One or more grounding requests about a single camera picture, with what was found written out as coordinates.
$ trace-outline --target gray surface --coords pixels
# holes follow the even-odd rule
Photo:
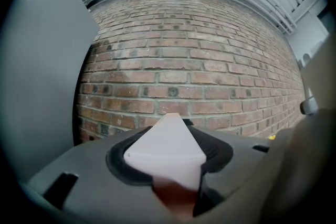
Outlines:
[[[197,129],[225,141],[233,148],[233,158],[218,173],[208,173],[204,179],[209,188],[215,189],[223,197],[227,198],[236,191],[256,169],[259,162],[266,156],[264,152],[252,149],[254,145],[269,146],[270,140],[256,137],[224,134],[206,128]]]
[[[229,143],[234,149],[234,157],[220,172],[204,176],[208,187],[225,196],[226,200],[192,222],[218,223],[227,219],[230,223],[244,223],[242,210],[248,210],[254,217],[249,222],[255,222],[278,173],[286,146],[286,132],[280,132],[280,138],[270,141],[198,129]],[[43,195],[62,173],[73,173],[79,178],[64,203],[64,212],[89,223],[179,222],[161,204],[150,186],[126,185],[106,166],[107,151],[140,130],[118,133],[72,148],[35,175],[29,186]],[[270,145],[269,153],[252,150],[256,144]]]
[[[14,0],[1,32],[1,142],[24,182],[73,147],[72,106],[98,31],[81,0]]]
[[[108,170],[107,151],[138,130],[76,146],[52,162],[29,182],[41,195],[63,172],[78,175],[63,211],[90,223],[176,223],[151,186],[129,186]]]
[[[195,218],[191,223],[259,223],[265,200],[279,174],[290,137],[291,129],[279,131],[277,138],[270,142],[267,155],[244,184],[226,201]]]

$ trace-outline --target red brick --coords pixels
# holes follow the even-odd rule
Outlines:
[[[155,73],[146,71],[116,71],[108,74],[106,82],[154,82]]]
[[[86,59],[85,63],[92,63],[95,60],[96,60],[96,55],[91,55]]]
[[[104,109],[138,113],[153,113],[154,107],[154,101],[125,100],[113,98],[105,99],[102,104],[102,108]]]
[[[142,87],[141,96],[200,99],[203,96],[203,92],[201,87],[146,86]]]
[[[241,86],[254,86],[254,79],[250,77],[239,77]]]
[[[218,37],[210,34],[196,33],[196,32],[188,32],[188,38],[190,39],[202,39],[210,42],[224,43],[227,44],[227,38]]]
[[[128,59],[128,58],[141,58],[141,57],[158,57],[159,56],[158,49],[124,49],[124,50],[117,50],[113,52],[114,59]]]
[[[90,75],[90,82],[103,82],[105,78],[105,72],[93,73]]]
[[[187,102],[159,102],[158,114],[167,113],[179,113],[182,115],[188,115],[188,103]]]
[[[188,50],[184,48],[162,48],[161,57],[187,58]]]
[[[264,109],[263,114],[264,114],[264,119],[266,119],[268,117],[271,117],[272,116],[272,109]]]
[[[179,31],[194,31],[195,27],[190,25],[153,25],[152,31],[157,30],[179,30]]]
[[[270,97],[271,96],[271,92],[269,89],[261,89],[261,96],[262,97]]]
[[[136,20],[149,20],[149,19],[153,19],[154,16],[153,15],[144,15],[144,16],[137,16],[135,19]]]
[[[229,28],[232,28],[232,29],[235,29],[235,30],[239,30],[238,27],[236,27],[236,26],[234,26],[234,25],[232,25],[232,24],[228,24],[228,23],[226,23],[226,22],[223,22],[223,21],[221,21],[221,20],[212,20],[212,22],[213,22],[214,24],[219,24],[219,25],[222,25],[222,26],[225,26],[225,27],[229,27]]]
[[[248,112],[244,114],[234,114],[232,115],[232,126],[243,125],[246,123],[262,120],[262,112]]]
[[[262,62],[259,62],[259,61],[254,60],[254,59],[250,59],[249,62],[250,62],[250,65],[252,67],[263,68],[263,63]]]
[[[137,20],[137,21],[133,21],[133,22],[129,22],[125,24],[125,28],[127,27],[132,27],[132,26],[139,26],[139,25],[156,25],[156,24],[161,24],[162,20],[158,20],[158,19],[150,19],[150,20]]]
[[[116,97],[137,97],[138,86],[115,85],[113,96]]]
[[[141,59],[129,59],[120,60],[119,69],[120,70],[139,70],[142,68],[143,60]]]
[[[191,106],[193,114],[221,114],[240,112],[242,103],[238,101],[194,102]]]
[[[160,118],[140,116],[139,117],[139,128],[153,126],[156,122],[159,121]]]
[[[81,139],[82,143],[90,141],[90,135],[83,129],[79,129],[79,138]]]
[[[208,50],[222,50],[222,44],[219,43],[213,43],[213,42],[208,42],[208,41],[200,41],[202,49],[208,49]]]
[[[223,87],[205,88],[206,99],[229,99],[229,90]]]
[[[78,103],[78,104],[85,105],[85,103],[86,103],[86,98],[87,98],[86,95],[82,95],[82,94],[77,95],[77,103]]]
[[[90,132],[98,134],[98,124],[96,122],[85,120],[84,128]]]
[[[147,45],[150,47],[190,47],[198,48],[196,40],[188,39],[149,39]]]
[[[82,84],[80,92],[90,94],[110,94],[113,86],[107,84]]]
[[[194,20],[200,20],[202,22],[211,23],[211,19],[206,18],[206,17],[201,17],[201,16],[194,16]]]
[[[83,100],[84,105],[90,106],[92,108],[100,108],[101,104],[101,98],[100,97],[94,97],[94,96],[85,96],[85,100]]]
[[[267,72],[267,77],[268,77],[269,79],[279,80],[279,75],[278,75],[278,74],[271,73],[271,72]]]
[[[118,44],[113,44],[112,50],[122,50],[122,49],[132,49],[132,48],[142,48],[146,46],[146,39],[130,40],[125,42],[119,42]]]
[[[226,63],[216,61],[204,61],[204,69],[213,72],[227,72]]]
[[[228,128],[229,126],[230,126],[230,116],[222,116],[206,119],[206,127],[213,130]]]
[[[239,85],[237,76],[209,72],[191,73],[191,82],[196,84]]]
[[[258,74],[261,78],[268,79],[267,72],[265,72],[263,70],[258,70]]]
[[[258,108],[267,108],[269,106],[275,105],[275,100],[274,98],[262,98],[258,100]]]
[[[258,75],[257,69],[254,69],[254,68],[251,68],[251,67],[235,65],[235,64],[232,64],[232,63],[229,63],[228,67],[229,67],[229,72],[231,72],[231,73],[246,74],[246,75],[251,75],[251,76],[257,76]]]
[[[261,97],[261,91],[254,88],[231,88],[230,96],[231,98],[257,98]]]
[[[197,29],[197,32],[199,33],[207,33],[207,34],[212,34],[212,35],[216,34],[216,30],[211,29],[211,28],[197,26],[196,29]]]
[[[136,32],[119,36],[119,41],[126,41],[132,39],[145,39],[145,38],[159,38],[159,37],[160,33],[158,32]]]
[[[90,80],[90,74],[82,74],[80,77],[80,82],[89,82]]]
[[[255,123],[241,128],[241,135],[248,136],[257,131],[257,125]]]
[[[191,50],[190,56],[191,58],[197,58],[197,59],[210,59],[225,62],[234,62],[232,55],[226,54],[224,52],[211,51],[211,50]]]
[[[246,65],[246,66],[249,65],[248,59],[246,57],[243,57],[243,56],[235,55],[235,61],[236,61],[236,63],[238,63],[240,65]]]
[[[254,111],[258,108],[258,101],[243,101],[243,112]]]
[[[116,127],[135,128],[135,118],[132,116],[112,114],[111,123]]]
[[[184,24],[186,20],[183,19],[164,19],[164,24]]]
[[[115,30],[115,31],[109,31],[109,32],[106,32],[105,34],[100,35],[100,39],[114,37],[114,36],[118,36],[118,35],[123,35],[123,34],[127,34],[129,32],[130,32],[129,29],[119,29],[119,30]]]
[[[81,108],[79,110],[79,113],[80,115],[86,118],[89,118],[89,119],[110,123],[111,115],[107,112],[98,111],[98,110],[89,109],[89,108]]]
[[[144,69],[181,69],[200,70],[201,62],[186,59],[148,59],[143,63]]]
[[[182,31],[164,31],[161,32],[162,38],[185,38],[185,32]]]
[[[277,105],[272,107],[272,115],[276,115],[280,112],[283,111],[283,106],[282,105]]]
[[[100,134],[102,136],[111,136],[117,133],[123,132],[122,129],[119,129],[118,127],[114,127],[111,125],[101,124],[100,125]]]
[[[229,35],[229,37],[235,37],[235,35],[232,35],[231,33],[226,33],[226,34]],[[247,48],[246,47],[247,44],[244,43],[244,42],[241,42],[239,40],[229,38],[228,41],[232,46],[239,47],[239,48],[242,48],[242,49]]]
[[[257,87],[273,87],[271,80],[263,78],[255,78],[255,84]]]
[[[95,71],[110,71],[110,70],[116,70],[117,68],[118,68],[117,61],[106,61],[96,63]]]
[[[115,30],[124,28],[124,25],[125,24],[115,25],[115,26],[112,26],[112,27],[105,28],[105,30],[106,31],[115,31]]]
[[[261,132],[261,137],[263,137],[263,138],[269,137],[272,134],[271,130],[272,130],[271,128],[267,128],[267,129],[263,130]]]
[[[232,54],[243,55],[243,56],[246,56],[246,57],[252,57],[252,54],[251,54],[250,51],[247,51],[247,50],[244,50],[244,49],[241,49],[241,48],[236,48],[236,47],[233,47],[231,45],[223,44],[223,51],[230,52]]]
[[[150,29],[151,29],[150,25],[134,26],[131,28],[131,32],[149,31]]]
[[[280,95],[282,95],[282,91],[279,90],[279,89],[271,89],[270,92],[271,92],[271,96],[280,96]]]
[[[160,72],[159,82],[186,83],[187,73],[183,73],[180,71],[162,71]]]

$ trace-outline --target gray plastic housing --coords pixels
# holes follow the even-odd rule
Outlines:
[[[224,201],[191,223],[242,223],[245,220],[257,223],[278,174],[290,131],[280,131],[271,141],[197,129],[228,143],[234,155],[218,173],[207,173],[203,177],[203,184],[218,192]],[[107,168],[108,150],[141,130],[76,146],[37,173],[28,185],[43,195],[62,173],[72,173],[78,180],[62,208],[72,216],[88,223],[179,223],[151,186],[127,185]],[[269,147],[269,150],[267,153],[255,150],[255,145]]]

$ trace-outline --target white triangular block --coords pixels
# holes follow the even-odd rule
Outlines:
[[[128,165],[153,177],[198,190],[206,156],[178,113],[167,114],[125,154]]]

